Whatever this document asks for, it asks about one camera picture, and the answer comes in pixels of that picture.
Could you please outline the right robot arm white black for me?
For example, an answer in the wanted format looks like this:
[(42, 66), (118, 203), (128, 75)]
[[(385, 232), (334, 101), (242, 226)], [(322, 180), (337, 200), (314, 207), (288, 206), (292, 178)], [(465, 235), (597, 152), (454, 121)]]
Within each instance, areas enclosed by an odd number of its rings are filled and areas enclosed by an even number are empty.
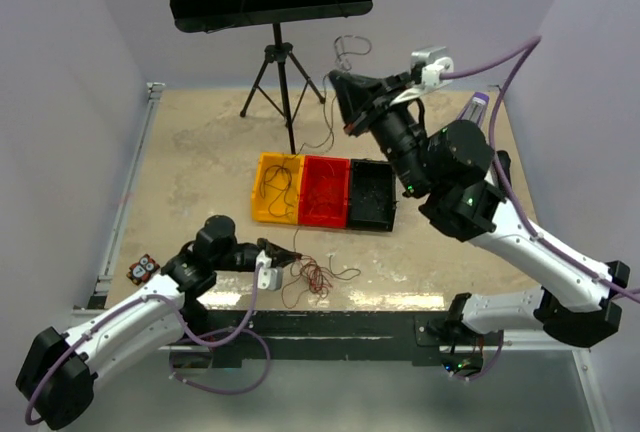
[(577, 252), (518, 213), (510, 182), (481, 128), (454, 120), (428, 134), (402, 98), (407, 73), (376, 79), (333, 70), (344, 130), (371, 133), (407, 197), (443, 235), (482, 248), (536, 281), (519, 293), (454, 297), (439, 338), (459, 345), (511, 329), (542, 330), (551, 338), (590, 348), (619, 330), (622, 309), (614, 298), (630, 270)]

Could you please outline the red plastic bin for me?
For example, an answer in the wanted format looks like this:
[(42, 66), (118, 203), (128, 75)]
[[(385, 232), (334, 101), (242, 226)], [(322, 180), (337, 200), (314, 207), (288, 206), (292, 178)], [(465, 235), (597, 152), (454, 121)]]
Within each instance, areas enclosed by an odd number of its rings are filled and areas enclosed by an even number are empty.
[(299, 225), (346, 228), (350, 170), (349, 159), (317, 155), (305, 157)]

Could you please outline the yellow plastic bin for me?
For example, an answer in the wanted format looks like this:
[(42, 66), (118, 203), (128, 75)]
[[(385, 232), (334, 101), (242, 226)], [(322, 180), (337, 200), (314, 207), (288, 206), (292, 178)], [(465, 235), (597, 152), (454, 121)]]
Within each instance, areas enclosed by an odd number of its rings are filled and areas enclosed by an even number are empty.
[(304, 155), (263, 152), (251, 193), (251, 217), (260, 223), (297, 225)]

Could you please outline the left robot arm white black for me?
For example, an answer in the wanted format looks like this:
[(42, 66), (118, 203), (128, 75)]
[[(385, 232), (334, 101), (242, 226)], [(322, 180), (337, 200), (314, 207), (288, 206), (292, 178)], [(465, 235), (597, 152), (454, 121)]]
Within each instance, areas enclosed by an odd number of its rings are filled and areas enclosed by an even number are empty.
[(16, 379), (27, 399), (24, 421), (65, 428), (92, 403), (98, 388), (160, 347), (181, 340), (209, 349), (245, 332), (255, 307), (221, 340), (206, 335), (207, 320), (198, 299), (220, 271), (249, 272), (252, 291), (277, 290), (284, 267), (300, 254), (265, 238), (236, 239), (234, 221), (208, 218), (195, 238), (134, 294), (92, 319), (63, 332), (48, 327), (33, 339)]

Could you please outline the black plastic bin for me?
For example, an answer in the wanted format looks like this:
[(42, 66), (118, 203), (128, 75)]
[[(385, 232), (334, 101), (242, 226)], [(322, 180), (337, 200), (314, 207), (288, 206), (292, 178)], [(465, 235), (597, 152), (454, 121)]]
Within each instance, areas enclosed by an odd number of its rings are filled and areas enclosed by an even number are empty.
[(396, 216), (396, 177), (385, 161), (352, 159), (346, 227), (391, 232)]

